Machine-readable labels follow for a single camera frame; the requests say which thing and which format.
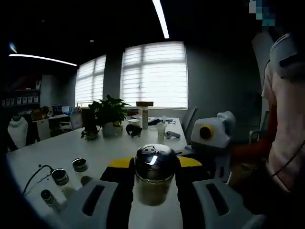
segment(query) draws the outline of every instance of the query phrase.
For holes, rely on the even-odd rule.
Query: game controller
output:
[[[177,134],[177,133],[172,132],[172,131],[167,131],[167,132],[165,132],[165,137],[166,137],[167,139],[170,139],[171,137],[177,137],[177,138],[179,138],[179,137],[180,137],[180,134]]]

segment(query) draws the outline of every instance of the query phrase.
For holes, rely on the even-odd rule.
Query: ceiling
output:
[[[171,40],[250,49],[261,30],[261,21],[249,14],[246,0],[162,0],[161,4]],[[151,0],[69,6],[44,1],[16,6],[9,14],[7,42],[13,42],[18,53],[75,64],[125,47],[164,41]]]

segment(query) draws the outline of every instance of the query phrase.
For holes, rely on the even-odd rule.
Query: person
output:
[[[298,80],[289,80],[275,71],[271,62],[267,64],[262,91],[270,111],[266,136],[254,144],[230,148],[233,160],[258,164],[250,175],[232,185],[254,214],[275,214],[283,209],[304,165],[305,72],[299,74]]]

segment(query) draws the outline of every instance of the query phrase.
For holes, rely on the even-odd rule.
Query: black cable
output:
[[[53,170],[54,170],[54,169],[53,169],[51,166],[49,166],[49,165],[44,165],[44,166],[40,167],[40,168],[30,177],[30,179],[29,179],[27,185],[25,186],[25,188],[24,188],[24,190],[23,190],[23,194],[24,194],[25,191],[27,190],[27,188],[28,188],[28,186],[29,186],[31,180],[34,178],[34,176],[36,176],[36,175],[37,175],[43,168],[45,168],[45,167],[48,167],[48,168],[50,169],[51,173],[52,173]]]
[[[273,174],[271,175],[271,177],[276,176],[277,174],[279,174],[279,173],[283,170],[283,168],[285,168],[287,165],[289,165],[290,162],[292,162],[292,160],[296,157],[296,155],[298,154],[298,152],[301,151],[301,149],[302,149],[302,147],[303,147],[304,145],[305,145],[305,140],[304,140],[303,143],[300,145],[300,147],[298,147],[298,149],[297,149],[297,151],[295,152],[295,154],[286,162],[286,164],[283,165],[283,166],[282,166],[279,170],[277,170],[275,173],[273,173]]]

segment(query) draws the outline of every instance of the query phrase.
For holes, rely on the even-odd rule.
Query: window blind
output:
[[[106,55],[79,67],[75,85],[75,105],[88,107],[103,97],[103,81]]]
[[[162,42],[125,50],[120,97],[131,106],[187,108],[188,79],[183,42]]]

